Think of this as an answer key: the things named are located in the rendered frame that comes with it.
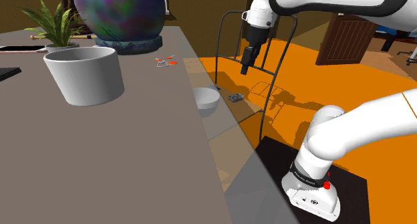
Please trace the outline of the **white bowl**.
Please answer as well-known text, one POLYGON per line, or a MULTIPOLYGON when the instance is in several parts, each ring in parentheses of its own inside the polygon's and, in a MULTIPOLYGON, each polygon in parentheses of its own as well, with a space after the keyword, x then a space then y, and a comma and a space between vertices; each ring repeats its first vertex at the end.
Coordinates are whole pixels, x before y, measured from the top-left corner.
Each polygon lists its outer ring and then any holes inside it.
POLYGON ((212 88, 192 89, 198 113, 202 118, 209 117, 218 108, 221 95, 212 88))

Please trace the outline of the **green plant in white pot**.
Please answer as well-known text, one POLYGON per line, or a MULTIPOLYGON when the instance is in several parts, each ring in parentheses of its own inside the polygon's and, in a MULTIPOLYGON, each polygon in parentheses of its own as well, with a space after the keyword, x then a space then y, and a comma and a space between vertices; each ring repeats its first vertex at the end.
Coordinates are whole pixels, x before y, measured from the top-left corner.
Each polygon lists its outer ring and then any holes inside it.
POLYGON ((28 27, 25 30, 36 32, 38 39, 48 39, 50 44, 45 45, 45 50, 48 53, 79 47, 78 43, 71 42, 73 36, 79 35, 83 27, 71 27, 71 25, 80 22, 80 20, 74 19, 78 12, 73 12, 72 9, 64 9, 62 4, 59 3, 54 14, 52 14, 43 0, 40 0, 40 3, 40 8, 19 7, 28 18, 43 29, 28 27))

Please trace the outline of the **pink thin rod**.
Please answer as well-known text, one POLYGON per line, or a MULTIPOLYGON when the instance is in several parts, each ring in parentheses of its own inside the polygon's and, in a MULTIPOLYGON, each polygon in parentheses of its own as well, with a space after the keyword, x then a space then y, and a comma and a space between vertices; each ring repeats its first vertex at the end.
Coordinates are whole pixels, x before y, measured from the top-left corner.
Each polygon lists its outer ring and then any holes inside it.
POLYGON ((0 54, 17 54, 17 53, 48 53, 45 48, 38 49, 38 50, 18 50, 18 51, 5 51, 0 50, 0 54))

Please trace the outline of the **black flat phone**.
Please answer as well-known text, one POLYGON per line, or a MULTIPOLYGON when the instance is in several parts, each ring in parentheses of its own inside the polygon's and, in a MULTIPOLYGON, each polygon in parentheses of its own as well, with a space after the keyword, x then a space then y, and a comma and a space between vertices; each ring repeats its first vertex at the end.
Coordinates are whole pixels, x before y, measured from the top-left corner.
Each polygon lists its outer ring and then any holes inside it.
POLYGON ((8 45, 0 46, 0 51, 45 51, 44 45, 8 45))

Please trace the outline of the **wooden stick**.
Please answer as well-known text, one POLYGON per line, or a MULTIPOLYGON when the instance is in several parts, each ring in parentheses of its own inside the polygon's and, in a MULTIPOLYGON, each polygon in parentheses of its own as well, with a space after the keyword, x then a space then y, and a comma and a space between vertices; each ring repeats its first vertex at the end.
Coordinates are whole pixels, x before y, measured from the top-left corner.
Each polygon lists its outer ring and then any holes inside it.
MULTIPOLYGON (((47 39, 46 36, 44 35, 30 35, 29 38, 32 40, 47 39)), ((95 38, 98 38, 98 36, 97 35, 74 35, 71 37, 71 39, 95 39, 95 38)))

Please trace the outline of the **large multicoloured round vase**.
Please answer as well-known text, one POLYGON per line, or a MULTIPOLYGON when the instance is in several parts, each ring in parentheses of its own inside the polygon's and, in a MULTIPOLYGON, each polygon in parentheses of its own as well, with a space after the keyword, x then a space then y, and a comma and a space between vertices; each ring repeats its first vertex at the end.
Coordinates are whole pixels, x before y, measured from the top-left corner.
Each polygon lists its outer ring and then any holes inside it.
POLYGON ((165 0, 74 0, 97 46, 120 55, 150 53, 162 47, 165 0))

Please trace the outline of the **black flat tablet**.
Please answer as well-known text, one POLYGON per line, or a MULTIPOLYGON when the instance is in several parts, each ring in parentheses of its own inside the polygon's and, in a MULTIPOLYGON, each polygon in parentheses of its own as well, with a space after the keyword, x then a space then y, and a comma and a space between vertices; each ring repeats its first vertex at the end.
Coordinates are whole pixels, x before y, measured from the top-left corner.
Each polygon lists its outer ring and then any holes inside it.
POLYGON ((21 68, 0 68, 0 82, 21 73, 21 68))

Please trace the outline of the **brown wooden door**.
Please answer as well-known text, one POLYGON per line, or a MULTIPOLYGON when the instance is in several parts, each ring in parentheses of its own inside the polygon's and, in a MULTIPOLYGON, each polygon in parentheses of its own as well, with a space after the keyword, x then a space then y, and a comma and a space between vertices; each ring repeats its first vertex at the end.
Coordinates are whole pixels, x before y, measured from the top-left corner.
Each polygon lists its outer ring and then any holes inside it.
POLYGON ((315 64, 359 64, 377 27, 377 24, 355 15, 334 13, 315 64))

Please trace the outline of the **small orange and white toy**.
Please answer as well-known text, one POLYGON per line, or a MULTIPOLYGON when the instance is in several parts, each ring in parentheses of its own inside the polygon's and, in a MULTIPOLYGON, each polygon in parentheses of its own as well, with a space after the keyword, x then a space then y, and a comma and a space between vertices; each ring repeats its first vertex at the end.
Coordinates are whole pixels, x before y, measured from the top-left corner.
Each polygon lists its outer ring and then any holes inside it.
POLYGON ((156 58, 156 67, 157 68, 164 68, 168 66, 175 66, 178 64, 177 61, 174 60, 175 55, 171 55, 165 58, 156 58))

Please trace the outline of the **large white pot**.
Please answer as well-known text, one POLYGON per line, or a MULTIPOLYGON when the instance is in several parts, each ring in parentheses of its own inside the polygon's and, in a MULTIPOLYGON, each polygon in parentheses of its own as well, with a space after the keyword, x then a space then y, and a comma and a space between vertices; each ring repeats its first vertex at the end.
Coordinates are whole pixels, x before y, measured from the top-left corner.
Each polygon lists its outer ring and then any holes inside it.
POLYGON ((76 47, 43 60, 68 104, 97 106, 124 93, 118 53, 110 47, 76 47))

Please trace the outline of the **dark robot stand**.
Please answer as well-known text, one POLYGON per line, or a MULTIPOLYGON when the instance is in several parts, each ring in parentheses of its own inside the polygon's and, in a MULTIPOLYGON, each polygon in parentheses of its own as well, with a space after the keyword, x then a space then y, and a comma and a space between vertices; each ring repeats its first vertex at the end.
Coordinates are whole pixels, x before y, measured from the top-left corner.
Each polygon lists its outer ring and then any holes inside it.
POLYGON ((281 179, 289 171, 297 149, 264 136, 255 151, 300 224, 370 224, 367 180, 335 165, 330 167, 330 182, 341 203, 339 217, 331 222, 293 206, 282 189, 281 179))

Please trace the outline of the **grey-brown table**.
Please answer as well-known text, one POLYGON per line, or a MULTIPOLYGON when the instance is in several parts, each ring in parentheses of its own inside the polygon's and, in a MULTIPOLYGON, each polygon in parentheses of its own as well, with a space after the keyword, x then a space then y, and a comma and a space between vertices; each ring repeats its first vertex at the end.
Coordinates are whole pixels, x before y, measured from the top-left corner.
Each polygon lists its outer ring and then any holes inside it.
POLYGON ((69 105, 40 53, 0 54, 0 224, 299 224, 179 27, 122 55, 125 91, 69 105), (156 58, 175 55, 175 66, 156 58))

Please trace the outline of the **office chair base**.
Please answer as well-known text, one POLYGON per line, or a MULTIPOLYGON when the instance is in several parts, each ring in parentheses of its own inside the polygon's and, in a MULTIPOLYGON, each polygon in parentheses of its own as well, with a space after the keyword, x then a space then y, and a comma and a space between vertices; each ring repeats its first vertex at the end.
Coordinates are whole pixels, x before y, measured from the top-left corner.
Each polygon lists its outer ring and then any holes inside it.
POLYGON ((417 64, 417 47, 414 51, 399 51, 396 55, 400 55, 401 53, 410 55, 410 57, 406 60, 407 66, 410 64, 417 64))

